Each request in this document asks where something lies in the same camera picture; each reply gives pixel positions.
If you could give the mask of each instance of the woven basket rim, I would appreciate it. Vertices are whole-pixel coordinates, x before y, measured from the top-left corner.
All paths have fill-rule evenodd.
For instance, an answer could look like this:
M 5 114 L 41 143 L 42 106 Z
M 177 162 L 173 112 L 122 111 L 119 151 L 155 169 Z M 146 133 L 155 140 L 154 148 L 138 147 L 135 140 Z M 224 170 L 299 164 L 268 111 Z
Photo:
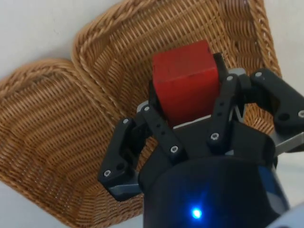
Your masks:
M 85 52 L 90 44 L 102 37 L 103 34 L 106 34 L 112 28 L 119 25 L 119 23 L 128 20 L 135 13 L 143 10 L 156 1 L 157 0 L 123 0 L 120 3 L 113 5 L 105 13 L 84 26 L 78 32 L 73 42 L 71 57 L 75 68 L 90 77 L 90 75 L 87 74 L 86 69 L 82 66 L 82 60 L 79 58 L 78 53 Z M 255 30 L 258 31 L 256 33 L 257 44 L 261 50 L 263 62 L 268 68 L 273 68 L 273 65 L 276 65 L 275 71 L 278 76 L 281 76 L 264 2 L 262 0 L 247 0 L 247 2 L 250 7 L 251 15 L 258 15 L 258 17 L 253 17 L 253 21 Z
M 15 69 L 10 75 L 0 81 L 0 99 L 3 99 L 10 94 L 18 91 L 25 84 L 35 80 L 41 73 L 47 75 L 49 72 L 66 72 L 69 80 L 77 80 L 78 72 L 73 63 L 67 59 L 43 59 L 24 64 Z

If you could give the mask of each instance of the metal screw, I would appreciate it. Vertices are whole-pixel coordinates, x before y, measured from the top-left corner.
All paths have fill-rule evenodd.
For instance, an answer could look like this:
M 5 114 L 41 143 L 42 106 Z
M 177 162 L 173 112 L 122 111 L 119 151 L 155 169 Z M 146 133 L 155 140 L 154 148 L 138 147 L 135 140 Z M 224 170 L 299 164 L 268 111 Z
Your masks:
M 299 111 L 298 116 L 304 118 L 304 110 Z
M 178 146 L 172 146 L 170 151 L 171 153 L 176 153 L 178 150 L 179 150 Z
M 105 177 L 110 176 L 110 174 L 111 174 L 111 170 L 106 170 L 106 171 L 104 171 L 104 176 L 105 176 Z
M 256 72 L 256 77 L 260 77 L 260 76 L 262 76 L 262 73 L 261 72 Z
M 218 139 L 219 139 L 219 133 L 213 133 L 213 134 L 210 136 L 210 139 L 212 139 L 212 140 L 218 140 Z
M 233 79 L 233 76 L 228 76 L 227 81 L 231 81 Z

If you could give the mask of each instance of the white surface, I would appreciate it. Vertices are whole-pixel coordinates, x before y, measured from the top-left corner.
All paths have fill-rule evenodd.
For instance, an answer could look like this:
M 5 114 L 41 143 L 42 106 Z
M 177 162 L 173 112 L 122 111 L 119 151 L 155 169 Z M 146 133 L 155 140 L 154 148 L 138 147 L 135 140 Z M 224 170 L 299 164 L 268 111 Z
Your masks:
M 286 226 L 292 228 L 302 228 L 304 223 L 303 213 L 304 204 L 300 204 L 297 207 L 289 210 L 266 228 L 286 228 Z
M 119 0 L 0 0 L 0 77 L 46 57 L 69 58 L 73 37 Z M 283 76 L 304 94 L 304 2 L 265 0 Z M 304 201 L 304 154 L 282 155 L 278 175 L 292 205 Z M 60 222 L 0 183 L 0 227 L 63 228 Z M 142 216 L 114 228 L 141 228 Z

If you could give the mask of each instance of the wicker weave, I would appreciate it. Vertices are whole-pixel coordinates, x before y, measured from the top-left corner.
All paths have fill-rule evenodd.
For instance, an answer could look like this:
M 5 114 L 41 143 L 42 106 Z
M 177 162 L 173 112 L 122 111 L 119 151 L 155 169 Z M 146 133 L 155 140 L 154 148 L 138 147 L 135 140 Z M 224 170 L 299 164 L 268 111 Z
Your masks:
M 137 105 L 147 99 L 155 52 L 202 39 L 212 52 L 223 53 L 230 68 L 243 67 L 251 73 L 268 67 L 280 75 L 262 0 L 125 0 L 79 32 L 72 61 L 85 93 L 100 112 L 112 114 L 108 119 L 113 126 L 123 116 L 133 116 Z M 246 123 L 269 133 L 270 122 L 269 114 L 248 107 Z M 112 130 L 104 132 L 106 139 Z M 140 165 L 153 142 L 148 145 Z M 107 226 L 141 212 L 141 198 L 122 209 L 104 189 L 95 190 L 98 200 L 108 204 L 99 208 L 98 201 L 88 204 L 87 217 L 79 215 L 79 220 L 102 215 L 99 225 Z
M 117 120 L 147 98 L 153 53 L 200 39 L 229 67 L 280 74 L 261 0 L 124 1 L 78 34 L 77 70 L 45 60 L 1 82 L 1 180 L 72 227 L 139 215 L 142 198 L 115 202 L 97 183 L 99 165 Z M 248 124 L 271 131 L 269 115 L 248 110 Z M 148 142 L 139 169 L 154 145 Z

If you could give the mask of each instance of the red wooden block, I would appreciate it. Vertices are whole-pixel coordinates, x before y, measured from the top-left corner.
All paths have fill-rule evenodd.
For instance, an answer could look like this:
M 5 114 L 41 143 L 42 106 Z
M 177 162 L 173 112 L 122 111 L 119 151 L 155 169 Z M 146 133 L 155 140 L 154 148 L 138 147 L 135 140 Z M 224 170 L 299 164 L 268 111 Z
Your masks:
M 156 54 L 153 84 L 170 126 L 211 114 L 219 75 L 207 41 Z

